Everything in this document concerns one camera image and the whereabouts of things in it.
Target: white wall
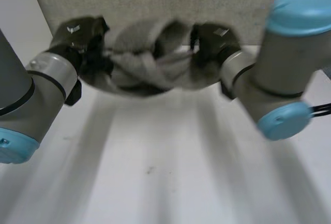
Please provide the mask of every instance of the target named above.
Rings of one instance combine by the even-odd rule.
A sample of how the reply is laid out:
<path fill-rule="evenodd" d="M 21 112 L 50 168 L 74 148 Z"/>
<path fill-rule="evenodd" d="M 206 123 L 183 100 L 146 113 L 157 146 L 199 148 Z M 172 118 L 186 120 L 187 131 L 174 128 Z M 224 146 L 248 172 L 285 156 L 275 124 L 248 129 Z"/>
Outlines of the white wall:
<path fill-rule="evenodd" d="M 0 28 L 16 54 L 26 65 L 45 50 L 51 32 L 37 0 L 0 0 Z"/>

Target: black cable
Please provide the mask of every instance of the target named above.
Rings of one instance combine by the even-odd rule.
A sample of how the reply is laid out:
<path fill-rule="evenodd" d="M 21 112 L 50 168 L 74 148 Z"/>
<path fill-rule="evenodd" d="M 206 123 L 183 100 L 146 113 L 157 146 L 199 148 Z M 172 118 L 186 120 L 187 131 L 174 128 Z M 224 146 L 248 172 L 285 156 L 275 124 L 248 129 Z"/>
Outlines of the black cable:
<path fill-rule="evenodd" d="M 326 116 L 331 114 L 331 103 L 312 107 L 314 117 Z"/>

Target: black band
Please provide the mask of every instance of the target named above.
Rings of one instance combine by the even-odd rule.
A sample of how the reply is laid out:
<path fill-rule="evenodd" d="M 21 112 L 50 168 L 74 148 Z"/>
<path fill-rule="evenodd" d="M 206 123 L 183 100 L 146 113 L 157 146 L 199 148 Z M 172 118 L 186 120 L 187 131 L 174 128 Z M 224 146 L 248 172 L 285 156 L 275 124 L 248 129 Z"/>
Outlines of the black band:
<path fill-rule="evenodd" d="M 0 116 L 8 114 L 8 113 L 14 111 L 15 109 L 18 109 L 20 106 L 25 104 L 33 96 L 33 93 L 35 92 L 35 82 L 33 81 L 33 79 L 31 79 L 31 81 L 32 81 L 31 86 L 30 86 L 29 90 L 25 93 L 25 95 L 22 96 L 19 100 L 17 100 L 13 104 L 8 105 L 7 107 L 5 107 L 3 109 L 0 109 Z"/>
<path fill-rule="evenodd" d="M 232 88 L 234 87 L 234 84 L 236 83 L 236 81 L 238 80 L 238 78 L 244 74 L 246 71 L 250 70 L 251 68 L 253 68 L 255 64 L 251 64 L 247 67 L 245 67 L 244 69 L 242 69 L 239 73 L 237 73 L 237 75 L 234 77 L 233 81 L 232 81 Z"/>
<path fill-rule="evenodd" d="M 251 80 L 251 83 L 258 88 L 259 90 L 272 95 L 272 96 L 276 96 L 276 97 L 282 97 L 282 98 L 288 98 L 288 99 L 292 99 L 292 98 L 298 98 L 300 96 L 302 96 L 303 92 L 299 92 L 299 93 L 295 93 L 295 94 L 281 94 L 281 93 L 277 93 L 277 92 L 273 92 L 270 91 L 268 89 L 265 89 L 263 87 L 261 87 L 259 84 L 257 84 L 256 82 L 254 82 L 254 80 Z"/>
<path fill-rule="evenodd" d="M 29 74 L 31 74 L 31 75 L 37 75 L 37 76 L 43 77 L 43 78 L 47 79 L 48 81 L 52 82 L 52 83 L 53 83 L 53 84 L 54 84 L 54 85 L 55 85 L 55 86 L 61 91 L 64 100 L 67 99 L 67 95 L 66 95 L 66 92 L 65 92 L 64 88 L 63 88 L 62 85 L 61 85 L 59 82 L 57 82 L 54 78 L 52 78 L 52 77 L 50 77 L 49 75 L 46 75 L 46 74 L 44 74 L 44 73 L 42 73 L 42 72 L 39 72 L 39 71 L 28 70 L 27 72 L 28 72 Z"/>

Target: fabric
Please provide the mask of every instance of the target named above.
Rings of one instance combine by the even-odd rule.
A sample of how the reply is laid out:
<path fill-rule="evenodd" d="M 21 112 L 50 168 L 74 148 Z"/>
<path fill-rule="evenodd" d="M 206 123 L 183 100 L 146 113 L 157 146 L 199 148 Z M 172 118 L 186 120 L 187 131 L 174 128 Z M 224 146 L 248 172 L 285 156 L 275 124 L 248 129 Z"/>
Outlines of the fabric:
<path fill-rule="evenodd" d="M 112 72 L 99 72 L 83 80 L 106 92 L 140 97 L 175 87 L 198 90 L 217 83 L 217 63 L 199 68 L 192 61 L 192 51 L 178 51 L 191 30 L 192 26 L 177 19 L 111 27 L 104 37 L 103 52 L 114 64 Z"/>

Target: light blue end cap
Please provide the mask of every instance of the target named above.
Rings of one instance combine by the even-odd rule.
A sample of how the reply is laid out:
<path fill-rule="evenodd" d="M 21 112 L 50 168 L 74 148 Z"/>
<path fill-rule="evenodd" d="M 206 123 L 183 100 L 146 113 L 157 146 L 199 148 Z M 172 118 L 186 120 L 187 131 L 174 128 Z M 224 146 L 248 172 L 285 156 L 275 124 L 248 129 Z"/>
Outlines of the light blue end cap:
<path fill-rule="evenodd" d="M 0 163 L 24 163 L 27 162 L 39 143 L 9 129 L 0 128 Z"/>
<path fill-rule="evenodd" d="M 287 139 L 302 131 L 311 118 L 311 108 L 304 102 L 295 102 L 263 116 L 258 128 L 270 140 Z"/>
<path fill-rule="evenodd" d="M 290 37 L 330 31 L 331 0 L 275 0 L 266 29 Z"/>

